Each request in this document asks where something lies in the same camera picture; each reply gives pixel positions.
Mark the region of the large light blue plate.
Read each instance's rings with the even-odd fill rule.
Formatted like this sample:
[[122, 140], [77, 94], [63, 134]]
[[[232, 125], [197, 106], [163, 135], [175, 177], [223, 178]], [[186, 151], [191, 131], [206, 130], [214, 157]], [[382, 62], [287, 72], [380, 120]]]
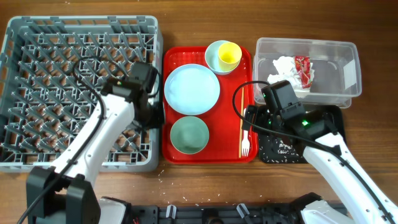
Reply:
[[221, 87], [216, 75], [199, 64], [177, 67], [167, 77], [164, 96], [176, 112], [195, 116], [206, 113], [216, 105]]

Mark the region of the red snack wrapper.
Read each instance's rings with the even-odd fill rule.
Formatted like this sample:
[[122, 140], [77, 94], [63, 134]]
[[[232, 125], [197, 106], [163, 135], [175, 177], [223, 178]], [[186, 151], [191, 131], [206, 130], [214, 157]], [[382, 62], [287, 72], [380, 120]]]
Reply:
[[310, 57], [295, 56], [295, 68], [301, 79], [302, 88], [310, 88], [312, 85]]

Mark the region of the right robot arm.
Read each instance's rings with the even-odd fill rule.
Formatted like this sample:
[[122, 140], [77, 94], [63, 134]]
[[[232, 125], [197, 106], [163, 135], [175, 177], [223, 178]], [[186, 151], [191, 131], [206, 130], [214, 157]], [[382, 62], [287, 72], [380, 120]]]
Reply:
[[344, 215], [315, 193], [290, 204], [292, 223], [397, 223], [395, 205], [374, 183], [348, 149], [343, 136], [326, 112], [306, 111], [287, 80], [262, 82], [263, 110], [247, 110], [238, 117], [243, 129], [290, 140], [297, 154], [323, 176], [339, 197]]

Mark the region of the white rice food waste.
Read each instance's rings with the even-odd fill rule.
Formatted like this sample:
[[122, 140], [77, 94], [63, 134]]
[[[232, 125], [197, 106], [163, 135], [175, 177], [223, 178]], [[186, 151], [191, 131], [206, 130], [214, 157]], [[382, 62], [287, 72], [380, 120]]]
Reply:
[[274, 136], [259, 136], [259, 158], [266, 164], [306, 164], [296, 150]]

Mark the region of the green bowl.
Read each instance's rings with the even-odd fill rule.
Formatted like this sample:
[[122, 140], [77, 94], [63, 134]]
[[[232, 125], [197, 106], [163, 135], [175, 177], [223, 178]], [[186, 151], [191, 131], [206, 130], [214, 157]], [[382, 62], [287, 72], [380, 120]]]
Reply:
[[184, 116], [171, 127], [170, 140], [173, 147], [182, 154], [197, 154], [210, 140], [206, 123], [196, 116]]

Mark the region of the clear plastic bin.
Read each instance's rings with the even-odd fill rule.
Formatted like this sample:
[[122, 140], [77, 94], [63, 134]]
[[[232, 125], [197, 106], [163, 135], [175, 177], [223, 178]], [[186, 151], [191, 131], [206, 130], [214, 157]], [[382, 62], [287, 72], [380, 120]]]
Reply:
[[261, 37], [256, 44], [253, 79], [268, 81], [286, 67], [295, 68], [295, 56], [308, 57], [312, 70], [311, 87], [293, 84], [300, 101], [347, 108], [361, 94], [358, 51], [351, 42]]

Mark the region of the white napkin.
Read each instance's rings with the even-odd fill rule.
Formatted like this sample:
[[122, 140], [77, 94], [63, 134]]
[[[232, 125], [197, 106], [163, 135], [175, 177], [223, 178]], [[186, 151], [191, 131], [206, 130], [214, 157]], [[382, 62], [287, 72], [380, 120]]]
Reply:
[[[302, 88], [301, 79], [296, 71], [294, 57], [281, 56], [277, 60], [273, 60], [273, 66], [275, 67], [277, 73], [270, 74], [267, 81], [270, 84], [287, 80], [292, 85], [293, 89], [298, 92], [309, 92], [310, 88]], [[311, 65], [311, 77], [312, 82], [315, 77], [315, 71], [312, 68], [313, 63], [310, 61]]]

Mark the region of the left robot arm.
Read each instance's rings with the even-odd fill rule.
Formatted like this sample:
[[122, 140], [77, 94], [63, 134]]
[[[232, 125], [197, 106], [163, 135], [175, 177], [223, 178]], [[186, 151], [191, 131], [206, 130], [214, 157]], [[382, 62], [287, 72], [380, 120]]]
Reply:
[[144, 62], [136, 62], [124, 80], [109, 78], [94, 93], [95, 111], [73, 142], [49, 168], [31, 170], [27, 209], [18, 222], [133, 223], [129, 202], [98, 199], [93, 188], [106, 155], [123, 131], [131, 125], [140, 131], [162, 126], [162, 105], [149, 103], [160, 88], [158, 69]]

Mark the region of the black plastic tray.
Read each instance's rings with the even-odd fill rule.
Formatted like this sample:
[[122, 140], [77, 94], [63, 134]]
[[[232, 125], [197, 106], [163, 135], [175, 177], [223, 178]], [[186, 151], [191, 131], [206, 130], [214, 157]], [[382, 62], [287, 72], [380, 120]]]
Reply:
[[[330, 120], [346, 142], [343, 113], [335, 105], [304, 105], [306, 112], [320, 110], [322, 115]], [[266, 164], [307, 164], [293, 145], [287, 144], [282, 138], [253, 128], [259, 136], [259, 158]]]

